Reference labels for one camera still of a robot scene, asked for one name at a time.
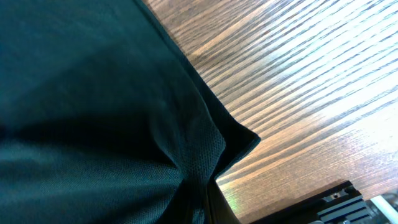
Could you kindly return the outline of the black polo shirt white logo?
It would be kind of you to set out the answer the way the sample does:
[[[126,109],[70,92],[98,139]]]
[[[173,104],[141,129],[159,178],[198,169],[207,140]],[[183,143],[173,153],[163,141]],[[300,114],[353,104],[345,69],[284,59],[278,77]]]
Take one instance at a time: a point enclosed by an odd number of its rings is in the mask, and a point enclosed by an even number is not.
[[[142,1],[1,2],[2,223],[237,223],[259,141]]]

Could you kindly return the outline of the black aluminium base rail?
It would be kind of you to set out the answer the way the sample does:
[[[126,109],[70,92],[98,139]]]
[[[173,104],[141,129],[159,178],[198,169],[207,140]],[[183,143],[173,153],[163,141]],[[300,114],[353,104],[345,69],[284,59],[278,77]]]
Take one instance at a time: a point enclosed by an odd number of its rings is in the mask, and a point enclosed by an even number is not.
[[[362,194],[346,181],[252,224],[354,224],[370,217]]]

